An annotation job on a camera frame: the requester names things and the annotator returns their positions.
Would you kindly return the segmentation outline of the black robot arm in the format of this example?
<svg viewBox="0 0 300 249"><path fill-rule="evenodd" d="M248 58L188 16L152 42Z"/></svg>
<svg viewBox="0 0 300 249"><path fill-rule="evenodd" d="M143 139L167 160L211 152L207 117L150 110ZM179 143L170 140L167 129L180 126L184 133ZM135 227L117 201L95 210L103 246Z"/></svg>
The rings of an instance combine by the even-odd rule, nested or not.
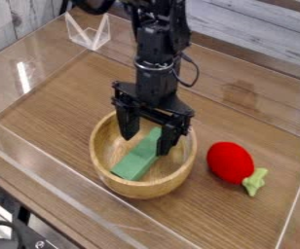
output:
<svg viewBox="0 0 300 249"><path fill-rule="evenodd" d="M179 77L179 66L191 58L183 50L190 46L191 30L186 20L184 0L72 0L88 14L99 16L120 2L130 16L136 42L135 81L112 82L112 104L120 135L132 138L139 122L146 119L162 127L156 154L166 155L188 131L192 109L178 99L176 87L191 88Z"/></svg>

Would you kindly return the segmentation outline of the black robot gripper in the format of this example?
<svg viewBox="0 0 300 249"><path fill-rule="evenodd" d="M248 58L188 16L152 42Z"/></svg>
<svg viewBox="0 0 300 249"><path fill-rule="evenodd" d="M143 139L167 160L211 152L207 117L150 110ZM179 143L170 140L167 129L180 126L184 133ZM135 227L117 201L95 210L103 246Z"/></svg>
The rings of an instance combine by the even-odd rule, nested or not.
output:
<svg viewBox="0 0 300 249"><path fill-rule="evenodd" d="M179 62L136 63L135 82L112 82L112 104L116 109L120 135L128 140L139 130L140 119L162 127L156 141L156 155L164 156L188 130L192 109L176 96L176 85L191 87L179 80Z"/></svg>

